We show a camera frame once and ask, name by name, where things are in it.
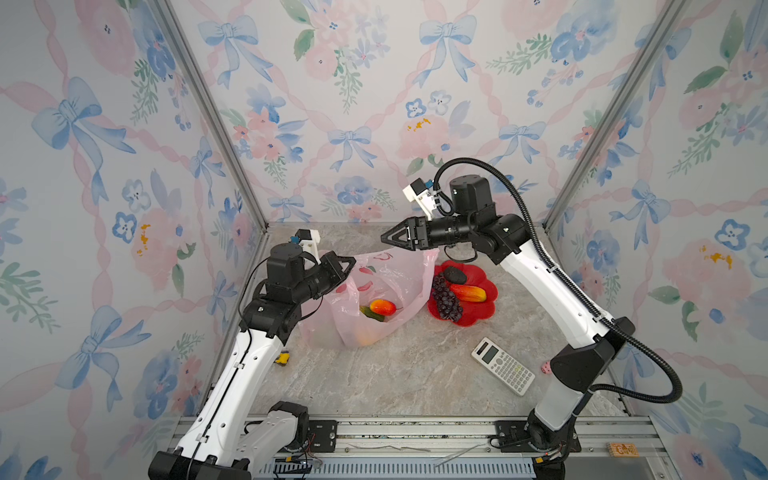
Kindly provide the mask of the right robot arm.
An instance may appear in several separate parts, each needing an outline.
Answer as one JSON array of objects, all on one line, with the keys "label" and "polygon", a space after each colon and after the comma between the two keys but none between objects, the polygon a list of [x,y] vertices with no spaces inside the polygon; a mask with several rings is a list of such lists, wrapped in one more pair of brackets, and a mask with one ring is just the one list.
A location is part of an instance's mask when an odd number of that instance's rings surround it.
[{"label": "right robot arm", "polygon": [[450,215],[439,214],[439,203],[426,183],[406,186],[406,199],[422,210],[385,232],[383,243],[410,251],[468,243],[520,282],[555,320],[567,345],[550,362],[553,379],[529,414],[520,438],[500,447],[529,448],[565,454],[574,438],[575,421],[589,402],[591,387],[625,343],[579,299],[573,285],[534,239],[534,229],[515,214],[500,215],[489,181],[465,175],[451,183]]}]

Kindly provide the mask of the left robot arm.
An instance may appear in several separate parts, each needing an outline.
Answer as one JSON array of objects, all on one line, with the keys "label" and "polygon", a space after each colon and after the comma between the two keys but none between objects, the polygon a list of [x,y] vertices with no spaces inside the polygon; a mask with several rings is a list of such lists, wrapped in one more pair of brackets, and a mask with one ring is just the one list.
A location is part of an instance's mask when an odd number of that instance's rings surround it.
[{"label": "left robot arm", "polygon": [[343,285],[356,260],[318,255],[305,241],[273,247],[266,277],[240,315],[232,354],[201,412],[172,452],[158,452],[151,479],[252,479],[280,451],[302,453],[309,442],[306,407],[279,402],[253,427],[246,418],[267,373],[307,314]]}]

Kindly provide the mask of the pink plastic bag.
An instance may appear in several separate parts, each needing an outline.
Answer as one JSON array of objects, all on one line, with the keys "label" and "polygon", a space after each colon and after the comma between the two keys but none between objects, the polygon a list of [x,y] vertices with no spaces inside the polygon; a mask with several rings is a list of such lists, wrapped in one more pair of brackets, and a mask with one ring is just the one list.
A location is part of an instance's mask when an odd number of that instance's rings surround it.
[{"label": "pink plastic bag", "polygon": [[[323,297],[317,313],[300,323],[305,342],[319,349],[357,349],[354,333],[368,328],[380,340],[411,320],[427,303],[432,289],[436,249],[407,251],[391,248],[359,254],[348,279]],[[385,322],[365,317],[359,310],[375,299],[397,307]]]}]

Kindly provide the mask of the orange red chili pepper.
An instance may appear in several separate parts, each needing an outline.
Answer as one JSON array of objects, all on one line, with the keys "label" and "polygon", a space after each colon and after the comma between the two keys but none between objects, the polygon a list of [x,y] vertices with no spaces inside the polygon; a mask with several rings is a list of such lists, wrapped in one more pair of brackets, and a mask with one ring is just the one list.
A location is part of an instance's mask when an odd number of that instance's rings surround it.
[{"label": "orange red chili pepper", "polygon": [[486,291],[478,286],[451,284],[449,289],[461,302],[483,303],[487,301]]}]

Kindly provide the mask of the green yellow cucumber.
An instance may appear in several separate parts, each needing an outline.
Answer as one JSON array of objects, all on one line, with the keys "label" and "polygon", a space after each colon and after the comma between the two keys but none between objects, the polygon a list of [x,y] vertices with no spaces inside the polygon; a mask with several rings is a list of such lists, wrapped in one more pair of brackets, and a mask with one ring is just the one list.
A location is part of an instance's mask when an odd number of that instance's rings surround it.
[{"label": "green yellow cucumber", "polygon": [[359,308],[360,312],[367,318],[376,320],[378,322],[385,322],[386,317],[384,315],[381,315],[379,313],[374,312],[370,307],[368,306],[361,306]]}]

